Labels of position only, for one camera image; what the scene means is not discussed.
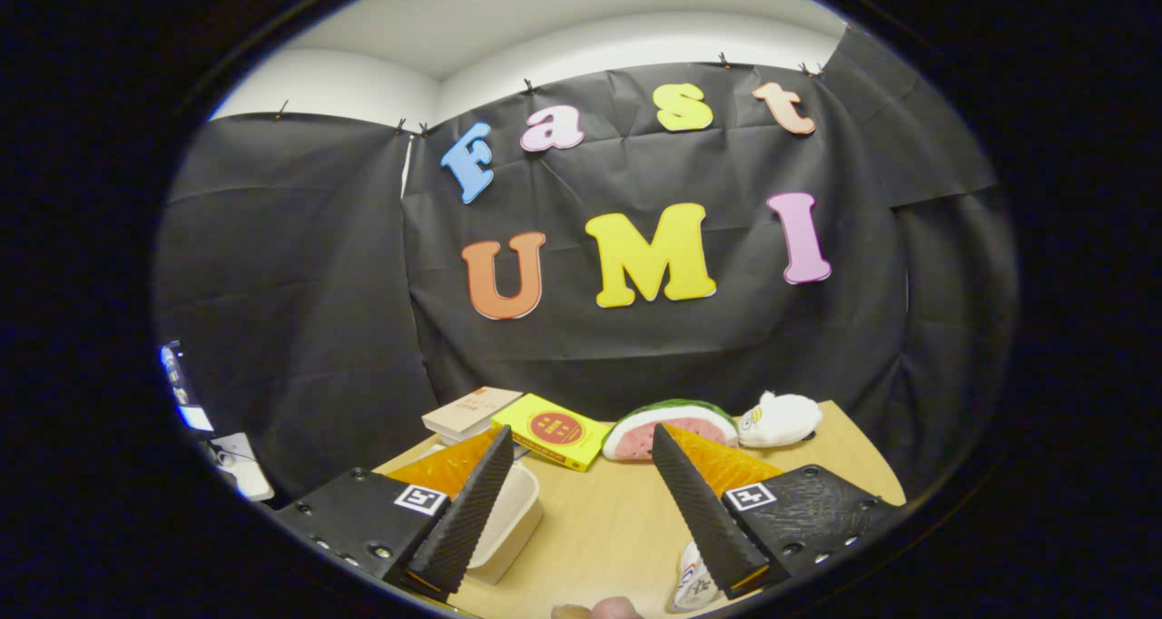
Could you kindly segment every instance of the letter i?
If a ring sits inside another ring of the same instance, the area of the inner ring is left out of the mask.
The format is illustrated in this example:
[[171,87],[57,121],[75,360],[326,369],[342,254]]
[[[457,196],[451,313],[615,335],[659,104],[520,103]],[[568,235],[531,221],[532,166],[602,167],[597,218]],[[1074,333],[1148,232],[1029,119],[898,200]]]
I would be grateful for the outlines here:
[[808,193],[775,194],[767,200],[767,206],[779,214],[783,225],[783,237],[787,239],[787,255],[790,262],[783,272],[787,283],[811,283],[825,280],[831,275],[831,264],[823,260],[819,252],[819,238],[811,221],[811,207],[815,197]]

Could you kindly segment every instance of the monitor screen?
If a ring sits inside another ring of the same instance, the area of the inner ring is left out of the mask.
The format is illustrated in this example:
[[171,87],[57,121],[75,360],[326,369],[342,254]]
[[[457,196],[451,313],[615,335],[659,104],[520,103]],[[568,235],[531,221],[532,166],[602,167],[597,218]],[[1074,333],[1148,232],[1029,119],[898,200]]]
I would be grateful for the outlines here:
[[181,345],[178,341],[167,343],[167,345],[162,347],[162,367],[165,368],[165,377],[168,380],[173,398],[178,403],[178,412],[181,413],[181,419],[191,429],[213,432],[214,426],[210,425],[209,417],[206,416],[206,411],[198,403],[198,398],[189,387],[189,380],[186,379],[186,374],[182,370],[181,359],[184,355],[185,353],[181,351]]

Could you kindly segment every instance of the foam letter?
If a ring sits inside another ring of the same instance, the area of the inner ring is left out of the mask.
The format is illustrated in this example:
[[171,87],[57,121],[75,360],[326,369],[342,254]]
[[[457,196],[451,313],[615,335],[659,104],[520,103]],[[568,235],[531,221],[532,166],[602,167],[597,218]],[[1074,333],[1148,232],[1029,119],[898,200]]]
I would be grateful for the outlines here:
[[698,102],[704,98],[702,89],[693,82],[668,82],[654,91],[654,103],[659,107],[658,122],[669,131],[700,130],[710,127],[715,114],[710,106]]
[[481,139],[490,130],[487,123],[474,123],[439,160],[439,164],[451,168],[452,175],[460,181],[460,188],[464,189],[460,201],[465,204],[475,200],[476,194],[493,181],[493,170],[486,168],[481,172],[481,168],[476,167],[476,164],[493,163],[492,149]]
[[460,258],[468,264],[468,297],[472,308],[487,318],[522,318],[540,303],[540,245],[545,235],[539,231],[515,235],[509,246],[516,252],[521,272],[521,291],[515,297],[502,297],[496,291],[496,259],[500,243],[468,244]]
[[780,123],[784,130],[797,132],[797,135],[809,135],[815,130],[815,120],[799,117],[798,111],[791,102],[799,102],[798,94],[791,89],[782,89],[776,82],[765,82],[754,89],[755,98],[765,99],[775,122]]
[[597,295],[597,305],[609,309],[633,303],[633,291],[625,285],[626,274],[641,296],[654,301],[667,267],[667,300],[701,300],[713,295],[718,288],[706,275],[702,252],[704,217],[706,210],[702,206],[669,206],[658,221],[652,243],[646,243],[623,214],[598,215],[586,222],[584,231],[597,239],[601,255],[602,291]]
[[831,264],[819,254],[819,239],[811,222],[811,206],[815,197],[808,193],[775,194],[767,206],[779,214],[787,239],[787,255],[790,262],[783,272],[787,283],[811,283],[831,275]]
[[521,147],[526,152],[543,152],[548,147],[576,147],[584,139],[581,114],[573,106],[550,106],[529,115],[531,130],[521,136]]

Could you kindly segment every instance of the letter m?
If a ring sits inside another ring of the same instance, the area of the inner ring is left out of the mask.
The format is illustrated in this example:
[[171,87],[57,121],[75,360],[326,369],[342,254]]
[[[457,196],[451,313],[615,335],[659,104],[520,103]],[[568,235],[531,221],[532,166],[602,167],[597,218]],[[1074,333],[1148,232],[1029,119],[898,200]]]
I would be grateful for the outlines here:
[[597,239],[601,255],[602,291],[597,305],[603,309],[633,303],[633,289],[625,285],[630,275],[641,296],[654,301],[661,276],[669,268],[667,300],[701,300],[713,295],[717,285],[706,275],[702,252],[702,218],[706,210],[698,204],[667,207],[658,221],[652,243],[638,233],[623,214],[598,215],[584,225]]

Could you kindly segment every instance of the white wall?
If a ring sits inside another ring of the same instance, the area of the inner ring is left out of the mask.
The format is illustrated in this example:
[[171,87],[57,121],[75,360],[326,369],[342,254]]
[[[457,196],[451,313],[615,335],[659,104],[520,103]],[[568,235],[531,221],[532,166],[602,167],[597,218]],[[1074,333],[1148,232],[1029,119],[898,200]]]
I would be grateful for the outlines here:
[[238,85],[211,118],[279,110],[339,115],[419,131],[419,123],[444,122],[465,110],[525,89],[601,70],[674,62],[817,70],[839,37],[751,15],[626,15],[551,33],[493,53],[447,80],[361,53],[330,49],[282,49]]
[[435,114],[439,81],[373,56],[282,49],[254,69],[210,118],[287,111],[339,115],[419,131]]
[[[835,20],[841,27],[841,21]],[[839,37],[776,20],[726,14],[626,15],[571,27],[478,60],[440,85],[433,122],[525,89],[601,70],[718,60],[816,72]]]

